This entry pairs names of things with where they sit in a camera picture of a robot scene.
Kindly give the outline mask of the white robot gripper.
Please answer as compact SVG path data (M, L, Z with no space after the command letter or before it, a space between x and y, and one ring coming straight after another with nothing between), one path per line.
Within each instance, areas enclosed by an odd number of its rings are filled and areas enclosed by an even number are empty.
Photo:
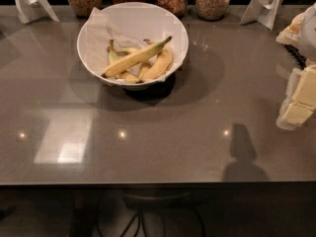
M296 15L277 35L276 41L298 47L308 66L303 70L292 70L286 86L285 99L276 119L279 128L295 130L316 111L316 3L305 13Z

